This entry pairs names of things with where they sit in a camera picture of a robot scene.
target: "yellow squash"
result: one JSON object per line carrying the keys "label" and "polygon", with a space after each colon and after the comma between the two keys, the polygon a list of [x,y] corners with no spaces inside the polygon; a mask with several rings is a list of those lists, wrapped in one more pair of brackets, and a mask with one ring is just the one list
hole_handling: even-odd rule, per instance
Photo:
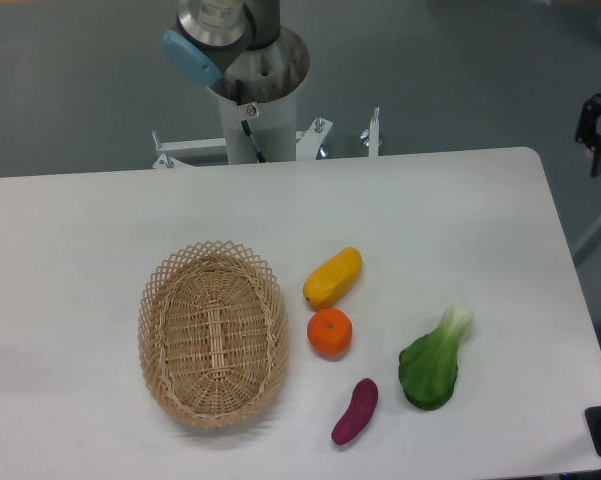
{"label": "yellow squash", "polygon": [[313,308],[329,308],[356,283],[362,270],[362,255],[347,247],[313,272],[302,292]]}

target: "green vegetable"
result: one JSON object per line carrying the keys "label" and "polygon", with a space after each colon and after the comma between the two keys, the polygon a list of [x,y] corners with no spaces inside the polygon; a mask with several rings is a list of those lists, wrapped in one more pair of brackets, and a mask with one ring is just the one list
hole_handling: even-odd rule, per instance
{"label": "green vegetable", "polygon": [[449,401],[458,378],[460,339],[472,324],[473,312],[454,305],[434,331],[400,352],[398,378],[409,402],[422,410],[436,410]]}

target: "oval basket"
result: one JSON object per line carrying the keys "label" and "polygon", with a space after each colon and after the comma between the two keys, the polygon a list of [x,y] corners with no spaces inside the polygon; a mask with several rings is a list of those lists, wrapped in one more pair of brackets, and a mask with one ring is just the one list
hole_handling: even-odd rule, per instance
{"label": "oval basket", "polygon": [[169,415],[202,428],[246,419],[287,368],[287,316],[271,268],[232,242],[180,250],[147,284],[138,341],[147,387]]}

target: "purple sweet potato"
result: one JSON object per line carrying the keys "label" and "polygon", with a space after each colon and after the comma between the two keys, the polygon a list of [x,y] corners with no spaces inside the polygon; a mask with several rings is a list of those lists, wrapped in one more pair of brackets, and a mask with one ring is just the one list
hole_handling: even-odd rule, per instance
{"label": "purple sweet potato", "polygon": [[370,378],[360,380],[351,394],[351,403],[331,432],[336,445],[356,438],[367,426],[378,404],[378,386]]}

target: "orange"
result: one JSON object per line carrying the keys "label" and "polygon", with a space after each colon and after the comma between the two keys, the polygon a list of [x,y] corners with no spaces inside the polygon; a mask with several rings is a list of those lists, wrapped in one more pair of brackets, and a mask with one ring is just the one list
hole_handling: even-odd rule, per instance
{"label": "orange", "polygon": [[349,318],[337,308],[318,310],[307,324],[307,337],[318,352],[337,355],[351,343],[353,327]]}

